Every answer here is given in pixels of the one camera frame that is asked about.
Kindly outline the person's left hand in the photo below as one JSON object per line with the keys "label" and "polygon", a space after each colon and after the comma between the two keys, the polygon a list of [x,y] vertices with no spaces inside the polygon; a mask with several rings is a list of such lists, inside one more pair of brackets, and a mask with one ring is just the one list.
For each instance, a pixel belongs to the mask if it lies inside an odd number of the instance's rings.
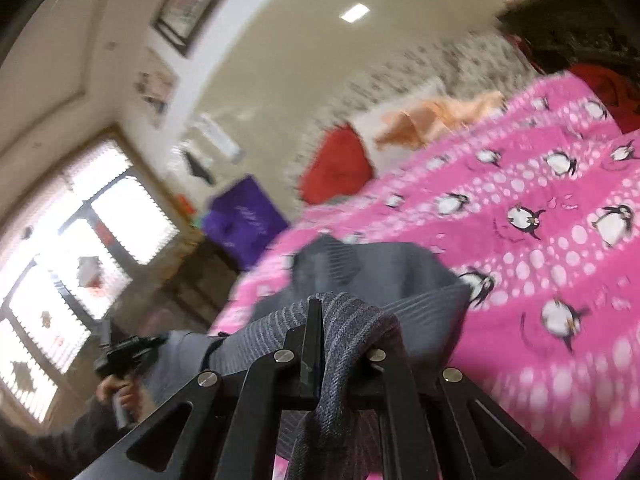
{"label": "person's left hand", "polygon": [[136,378],[107,376],[96,387],[96,398],[103,405],[111,404],[113,399],[116,399],[117,404],[134,422],[139,420],[142,411],[142,394]]}

